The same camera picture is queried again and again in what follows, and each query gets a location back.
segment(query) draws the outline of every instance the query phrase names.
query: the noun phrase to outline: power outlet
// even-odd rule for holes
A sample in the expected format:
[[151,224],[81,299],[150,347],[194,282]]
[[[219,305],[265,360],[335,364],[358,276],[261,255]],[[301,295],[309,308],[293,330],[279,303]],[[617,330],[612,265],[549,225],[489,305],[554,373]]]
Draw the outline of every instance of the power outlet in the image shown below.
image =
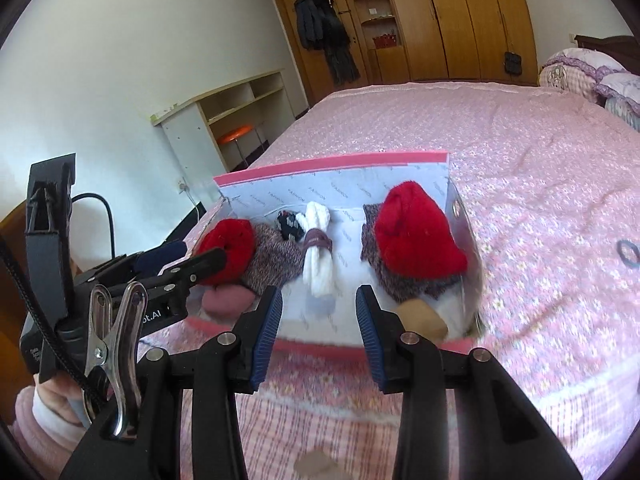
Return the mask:
[[178,194],[189,190],[189,186],[183,178],[178,179]]

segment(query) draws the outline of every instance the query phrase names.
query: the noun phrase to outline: black coat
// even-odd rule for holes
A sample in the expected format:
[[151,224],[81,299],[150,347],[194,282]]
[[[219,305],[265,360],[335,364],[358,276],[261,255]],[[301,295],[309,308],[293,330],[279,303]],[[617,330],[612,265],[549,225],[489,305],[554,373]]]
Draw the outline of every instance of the black coat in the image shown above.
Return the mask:
[[333,0],[296,0],[300,43],[307,50],[324,50],[324,58],[336,86],[356,81],[358,68],[349,51],[351,40],[336,15]]

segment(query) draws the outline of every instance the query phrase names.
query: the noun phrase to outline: black cable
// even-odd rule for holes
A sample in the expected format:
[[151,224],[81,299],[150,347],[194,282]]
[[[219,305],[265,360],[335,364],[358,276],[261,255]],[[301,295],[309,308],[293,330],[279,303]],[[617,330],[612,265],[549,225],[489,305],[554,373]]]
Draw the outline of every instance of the black cable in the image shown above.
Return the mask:
[[111,235],[111,259],[113,260],[116,257],[116,241],[113,235],[113,215],[111,214],[111,208],[109,207],[109,202],[102,195],[98,195],[97,193],[81,193],[76,195],[71,199],[71,203],[76,202],[78,200],[82,200],[83,198],[95,198],[102,202],[107,209],[107,217],[109,218],[109,234]]
[[24,304],[27,306],[27,310],[31,314],[31,317],[33,317],[33,322],[38,327],[38,330],[40,330],[44,341],[46,341],[50,346],[54,355],[58,361],[60,361],[60,364],[62,364],[63,368],[71,378],[78,383],[78,385],[87,393],[87,395],[89,395],[91,400],[97,406],[102,407],[106,400],[89,382],[87,377],[84,376],[78,365],[69,357],[64,344],[60,341],[60,338],[54,330],[49,326],[27,277],[24,275],[24,272],[22,272],[20,264],[15,259],[14,254],[11,252],[11,249],[2,235],[0,235],[0,257],[2,258],[2,262],[4,263],[4,266],[9,272],[12,280],[14,280],[15,286],[18,288],[18,292],[20,293]]

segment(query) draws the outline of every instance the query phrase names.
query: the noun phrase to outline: red sock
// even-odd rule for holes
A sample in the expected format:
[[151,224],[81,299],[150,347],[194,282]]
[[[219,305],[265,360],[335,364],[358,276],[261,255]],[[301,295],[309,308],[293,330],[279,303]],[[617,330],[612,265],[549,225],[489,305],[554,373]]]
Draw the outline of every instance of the red sock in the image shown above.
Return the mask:
[[442,210],[416,182],[387,195],[374,225],[380,257],[396,274],[437,280],[466,270],[466,256],[451,237]]
[[220,272],[203,280],[206,285],[221,285],[237,282],[254,255],[254,230],[248,220],[226,218],[204,237],[197,254],[213,248],[222,248],[226,253],[226,265]]

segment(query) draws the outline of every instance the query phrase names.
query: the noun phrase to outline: wooden wardrobe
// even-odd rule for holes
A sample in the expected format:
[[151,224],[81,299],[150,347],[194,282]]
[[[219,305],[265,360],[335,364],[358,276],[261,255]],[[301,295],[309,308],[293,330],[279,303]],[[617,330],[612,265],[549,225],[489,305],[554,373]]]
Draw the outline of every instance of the wooden wardrobe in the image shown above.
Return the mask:
[[[407,81],[495,81],[535,85],[536,47],[526,0],[334,0],[351,37],[361,74],[336,88],[322,51],[302,48],[295,0],[275,0],[311,105],[338,89]],[[376,48],[373,38],[397,37]],[[522,58],[522,73],[505,70],[505,54]]]

